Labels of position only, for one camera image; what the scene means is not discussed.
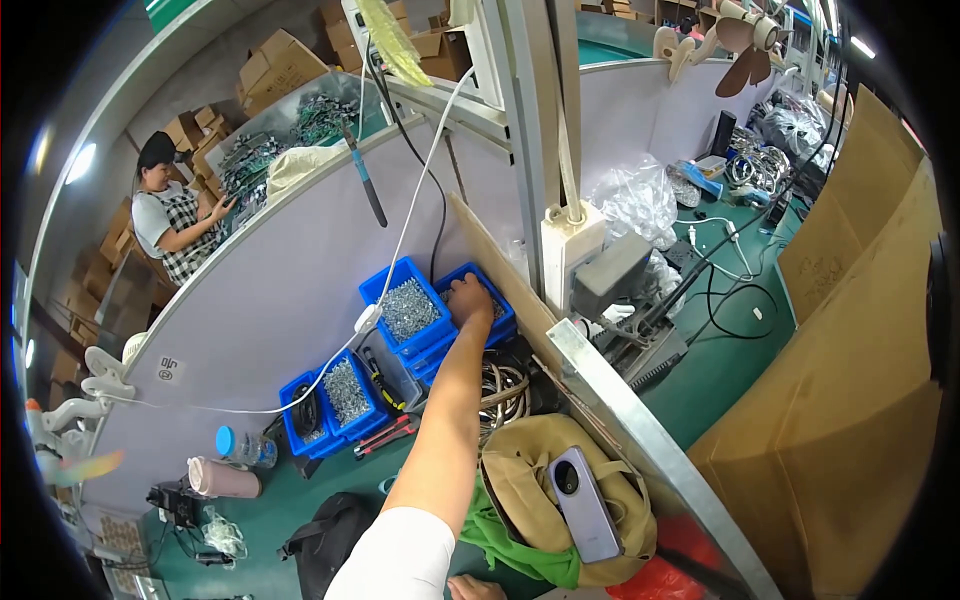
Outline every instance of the hand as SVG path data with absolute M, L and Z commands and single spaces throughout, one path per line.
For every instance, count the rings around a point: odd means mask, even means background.
M 197 221 L 202 221 L 213 212 L 213 207 L 206 200 L 197 201 Z
M 493 323 L 493 300 L 476 275 L 467 273 L 463 281 L 454 279 L 450 290 L 446 307 L 458 327 L 462 328 L 467 322 L 473 321 L 490 327 Z
M 499 584 L 491 584 L 469 575 L 457 575 L 446 580 L 453 600 L 507 600 Z
M 222 220 L 227 216 L 227 213 L 230 212 L 230 209 L 233 208 L 234 204 L 237 204 L 236 198 L 231 200 L 230 204 L 227 204 L 226 206 L 224 206 L 224 203 L 222 202 L 217 202 L 210 210 L 210 218 L 213 219 L 214 223 Z

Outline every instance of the green cloth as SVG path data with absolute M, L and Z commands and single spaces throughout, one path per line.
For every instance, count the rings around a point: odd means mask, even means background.
M 576 589 L 580 577 L 580 553 L 571 545 L 561 553 L 543 552 L 510 539 L 507 528 L 490 501 L 483 479 L 477 473 L 473 498 L 460 540 L 479 546 L 493 570 L 496 561 L 531 579 L 546 580 L 564 589 Z

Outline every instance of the blue bottle cap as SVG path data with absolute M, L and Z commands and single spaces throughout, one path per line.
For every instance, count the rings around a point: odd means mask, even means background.
M 229 456 L 236 446 L 236 441 L 237 438 L 232 427 L 222 425 L 217 430 L 217 452 L 220 452 L 221 456 Z

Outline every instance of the black bag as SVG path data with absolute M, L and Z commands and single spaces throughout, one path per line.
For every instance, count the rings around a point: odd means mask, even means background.
M 283 561 L 291 556 L 297 560 L 303 600 L 323 600 L 333 576 L 370 528 L 373 518 L 360 496 L 337 492 L 320 506 L 312 521 L 302 525 L 277 550 Z

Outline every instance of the workbench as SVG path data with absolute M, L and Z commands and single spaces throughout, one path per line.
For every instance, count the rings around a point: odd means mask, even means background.
M 698 209 L 704 210 L 708 216 L 726 217 L 736 224 L 746 223 L 756 215 L 752 208 L 731 206 L 723 201 L 701 203 Z M 679 218 L 695 220 L 693 210 L 686 208 L 680 210 Z M 756 289 L 731 296 L 719 311 L 714 304 L 716 319 L 725 328 L 745 335 L 758 335 L 773 327 L 772 333 L 760 340 L 737 340 L 709 326 L 692 344 L 684 360 L 662 382 L 641 392 L 641 399 L 684 450 L 740 398 L 790 339 L 795 325 L 776 268 L 776 255 L 779 245 L 792 237 L 799 224 L 797 215 L 788 209 L 774 235 L 760 233 L 760 227 L 769 227 L 761 223 L 740 233 L 741 248 L 754 272 L 760 266 L 761 255 L 764 255 L 763 270 L 754 283 L 770 292 L 777 302 L 776 309 Z M 685 239 L 689 226 L 676 224 L 674 227 L 678 237 Z M 710 248 L 725 234 L 723 222 L 696 227 L 698 246 L 703 244 Z M 723 247 L 711 259 L 733 273 L 743 271 L 732 244 Z M 707 283 L 708 271 L 687 292 L 686 305 L 675 320 L 684 338 L 699 329 L 708 318 L 706 297 L 691 298 L 693 294 L 705 292 Z M 725 292 L 732 284 L 732 280 L 717 274 L 713 289 Z M 762 314 L 761 320 L 754 314 L 755 307 Z M 379 507 L 384 498 L 377 491 L 377 484 L 397 473 L 412 443 L 412 438 L 398 441 L 361 462 L 353 459 L 349 449 L 344 450 L 324 461 L 309 481 L 300 478 L 289 462 L 281 460 L 274 469 L 261 473 L 263 494 L 259 498 L 218 498 L 212 501 L 218 513 L 239 525 L 250 552 L 247 559 L 239 561 L 232 571 L 220 566 L 204 567 L 188 559 L 177 547 L 173 536 L 168 536 L 153 568 L 155 576 L 166 582 L 171 598 L 224 598 L 248 593 L 256 598 L 299 598 L 296 565 L 292 560 L 282 562 L 276 550 L 335 492 L 360 493 L 371 506 Z M 143 528 L 145 539 L 156 552 L 156 540 L 163 528 L 156 511 L 147 514 Z M 416 558 L 397 559 L 413 561 Z M 371 565 L 372 573 L 375 569 L 376 566 Z M 457 573 L 496 581 L 511 600 L 535 598 L 553 587 L 546 582 L 528 579 L 503 565 L 489 571 L 480 549 L 461 542 L 457 543 L 450 566 L 450 574 Z

